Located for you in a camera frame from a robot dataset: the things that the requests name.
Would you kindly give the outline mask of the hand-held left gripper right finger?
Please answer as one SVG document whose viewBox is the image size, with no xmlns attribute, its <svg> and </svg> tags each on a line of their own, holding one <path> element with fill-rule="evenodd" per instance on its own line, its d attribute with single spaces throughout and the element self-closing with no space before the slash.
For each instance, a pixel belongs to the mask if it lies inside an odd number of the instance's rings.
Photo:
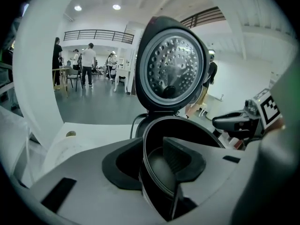
<svg viewBox="0 0 300 225">
<path fill-rule="evenodd" d="M 163 186 L 171 200 L 166 220 L 176 219 L 197 207 L 196 203 L 183 195 L 181 184 L 195 181 L 206 167 L 203 156 L 171 138 L 163 138 Z"/>
</svg>

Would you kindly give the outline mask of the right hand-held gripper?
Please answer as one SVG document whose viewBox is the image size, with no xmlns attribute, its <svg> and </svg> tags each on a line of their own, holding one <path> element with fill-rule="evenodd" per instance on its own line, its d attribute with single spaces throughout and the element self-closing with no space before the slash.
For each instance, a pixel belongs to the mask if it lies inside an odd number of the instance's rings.
<svg viewBox="0 0 300 225">
<path fill-rule="evenodd" d="M 253 137 L 263 137 L 267 132 L 283 128 L 283 116 L 268 88 L 245 101 L 245 111 L 238 110 L 212 119 L 216 129 L 227 132 L 246 130 L 251 122 Z"/>
</svg>

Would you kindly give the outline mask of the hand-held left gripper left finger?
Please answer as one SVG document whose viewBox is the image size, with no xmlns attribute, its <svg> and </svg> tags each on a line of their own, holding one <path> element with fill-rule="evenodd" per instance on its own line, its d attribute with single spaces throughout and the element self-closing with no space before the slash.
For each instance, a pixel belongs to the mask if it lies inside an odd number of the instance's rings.
<svg viewBox="0 0 300 225">
<path fill-rule="evenodd" d="M 104 176 L 120 189 L 141 190 L 139 171 L 142 161 L 143 139 L 129 139 L 104 157 L 102 171 Z"/>
</svg>

